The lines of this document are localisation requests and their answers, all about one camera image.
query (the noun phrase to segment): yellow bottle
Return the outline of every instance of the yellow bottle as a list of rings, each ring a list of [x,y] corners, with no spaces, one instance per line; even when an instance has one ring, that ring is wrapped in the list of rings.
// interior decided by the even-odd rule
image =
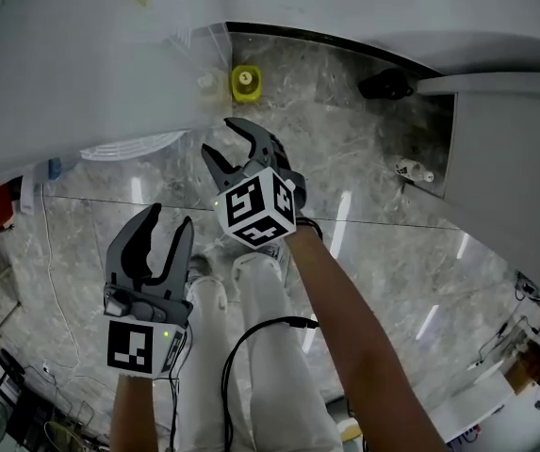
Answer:
[[[238,102],[261,97],[261,70],[255,65],[238,65],[232,70],[232,93]]]

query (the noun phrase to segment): led light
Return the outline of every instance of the led light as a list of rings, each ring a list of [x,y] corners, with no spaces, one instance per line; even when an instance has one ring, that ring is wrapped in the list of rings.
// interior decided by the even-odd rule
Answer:
[[[333,240],[330,243],[330,253],[335,259],[341,251],[343,236],[345,235],[345,226],[347,226],[346,219],[351,205],[352,192],[343,191],[343,194],[341,194],[341,202],[338,205],[338,211],[336,212],[335,232],[333,233]]]
[[[133,204],[144,204],[141,193],[141,179],[139,177],[131,178],[131,202]]]
[[[429,314],[425,318],[424,323],[420,327],[420,330],[418,330],[417,340],[420,340],[420,338],[422,337],[424,332],[429,327],[429,323],[431,323],[431,320],[435,316],[435,313],[437,313],[437,308],[439,308],[439,305],[433,305],[433,308],[431,309],[431,311],[429,312]]]
[[[468,244],[468,234],[465,233],[465,235],[462,236],[462,242],[460,243],[460,248],[458,249],[458,254],[456,255],[457,260],[462,258],[462,255],[465,254],[467,244]]]

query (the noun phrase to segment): small bottle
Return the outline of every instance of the small bottle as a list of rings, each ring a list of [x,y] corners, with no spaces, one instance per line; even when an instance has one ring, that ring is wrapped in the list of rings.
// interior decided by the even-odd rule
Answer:
[[[430,183],[434,179],[433,173],[427,170],[422,164],[412,159],[406,159],[405,157],[398,157],[396,159],[395,172],[410,181],[426,181]]]

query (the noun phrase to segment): white cable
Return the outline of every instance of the white cable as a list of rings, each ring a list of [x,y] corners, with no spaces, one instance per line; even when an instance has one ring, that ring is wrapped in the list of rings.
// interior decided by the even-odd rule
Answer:
[[[75,366],[66,366],[66,365],[61,365],[56,362],[54,363],[56,363],[56,365],[58,365],[60,368],[69,368],[71,370],[75,370],[81,364],[81,357],[79,356],[79,346],[77,345],[77,342],[74,339],[73,330],[71,330],[69,321],[66,319],[66,315],[62,311],[62,307],[60,306],[60,302],[58,301],[56,287],[54,286],[54,281],[52,280],[52,241],[50,240],[50,230],[49,230],[49,225],[47,223],[47,213],[45,211],[45,200],[43,199],[43,186],[41,186],[41,208],[43,209],[43,219],[45,220],[45,237],[47,239],[47,245],[50,250],[50,259],[47,263],[47,276],[50,279],[50,284],[52,285],[52,291],[54,292],[54,300],[56,301],[56,305],[58,309],[60,310],[60,314],[62,315],[62,318],[64,319],[64,323],[66,323],[66,328],[69,331],[69,334],[71,335],[71,339],[73,340],[74,352],[77,356],[77,364]]]
[[[106,389],[108,389],[110,392],[112,392],[113,394],[116,392],[116,390],[114,388],[111,388],[109,387],[108,385],[106,385],[103,381],[100,381],[98,379],[95,379],[94,377],[90,377],[89,375],[73,375],[72,377],[70,377],[67,382],[62,385],[62,389],[64,390],[68,385],[69,383],[71,383],[73,380],[75,379],[90,379],[92,381],[95,381],[96,383],[102,385],[103,387],[105,387]]]

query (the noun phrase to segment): gray marble tile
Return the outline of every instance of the gray marble tile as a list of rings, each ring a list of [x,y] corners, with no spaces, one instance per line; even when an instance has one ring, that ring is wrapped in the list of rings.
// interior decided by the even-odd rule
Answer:
[[[197,132],[182,135],[155,153],[118,162],[81,161],[56,181],[48,183],[49,196],[175,207],[202,207],[192,195],[197,174],[192,172],[200,153]]]
[[[422,119],[429,114],[421,104],[412,104],[417,112],[408,114],[417,123],[410,123],[388,106],[370,112],[363,105],[341,105],[318,98],[310,75],[316,75],[320,62],[335,52],[332,47],[310,42],[236,35],[235,63],[260,65],[267,85],[257,103],[235,104],[234,115],[265,125],[285,143],[293,167],[309,180],[306,210],[310,216],[335,218],[343,192],[351,192],[349,219],[451,227],[402,199],[402,181],[392,169],[394,154],[421,160],[437,176],[430,190],[441,192],[447,144],[439,140],[437,131],[422,127],[429,125]],[[379,65],[372,63],[376,59],[355,55],[369,59],[370,67]],[[348,70],[341,69],[336,75],[345,72]],[[344,84],[335,85],[344,88]],[[442,106],[427,106],[443,112]],[[161,202],[171,207],[211,209],[217,188],[200,156],[204,142],[235,165],[246,162],[248,143],[221,125],[192,131],[173,145],[141,158],[117,163],[82,162],[49,184],[46,192],[99,201]]]
[[[53,277],[56,275],[58,302],[64,305],[63,309],[67,318],[76,329],[80,329],[77,324],[83,322],[83,316],[87,316],[90,312],[87,293],[83,293],[85,288],[82,284],[83,279],[88,275],[91,276],[91,272],[86,270],[84,260],[79,257],[81,251],[78,244],[81,243],[83,247],[82,257],[85,259],[87,259],[89,245],[93,244],[95,252],[95,240],[93,242],[80,241],[83,233],[77,231],[87,221],[75,224],[76,219],[83,218],[83,213],[76,206],[86,204],[86,202],[54,199],[48,199],[47,203],[54,257],[51,273]],[[64,205],[64,212],[59,212],[58,208],[61,205]],[[14,223],[14,231],[0,234],[0,252],[7,256],[11,264],[12,270],[9,276],[22,307],[4,326],[2,346],[20,350],[19,357],[25,358],[24,363],[41,366],[43,360],[48,360],[64,367],[72,367],[76,364],[74,345],[69,337],[64,318],[57,307],[54,290],[48,276],[50,251],[41,203],[37,203],[37,212],[34,217],[17,214]],[[74,256],[71,256],[68,251],[72,251]],[[97,253],[94,256],[96,261],[93,265],[97,263],[99,267]],[[73,276],[78,277],[81,274],[83,276],[81,281],[73,279]],[[83,303],[83,315],[75,310],[74,301]],[[81,336],[83,343],[86,343],[88,338],[87,335]]]
[[[340,218],[451,227],[401,195],[403,180],[387,167],[382,152],[380,132],[388,132],[382,118],[313,103],[280,111],[237,105],[235,114],[263,125],[285,145],[293,169],[307,180],[308,216],[335,219],[346,199],[349,208]]]
[[[298,315],[310,316],[309,301],[300,290],[289,288]],[[473,370],[479,351],[511,317],[515,297],[510,283],[458,295],[405,300],[368,299],[368,305],[395,348],[415,393],[426,410],[470,385],[489,365]],[[540,323],[540,310],[531,303],[533,323]],[[436,313],[426,331],[418,337],[432,308]],[[511,326],[520,318],[515,313]],[[338,380],[326,343],[317,333],[308,354],[315,382],[326,400],[341,396]]]
[[[366,99],[357,85],[364,79],[395,67],[384,60],[330,45],[321,45],[320,64],[315,101],[319,104],[335,105],[354,110],[364,110]],[[389,101],[374,101],[376,111],[389,108]]]
[[[255,34],[232,34],[233,64],[261,70],[260,103],[288,106],[312,101],[323,45]]]
[[[104,275],[91,204],[56,198],[46,200],[46,207],[52,243],[51,274],[58,303],[73,332],[80,362],[95,357],[104,363],[106,338],[100,333]]]
[[[510,283],[514,271],[472,237],[458,259],[459,230],[320,220],[324,243],[368,300],[461,294]],[[293,262],[288,288],[301,286]]]

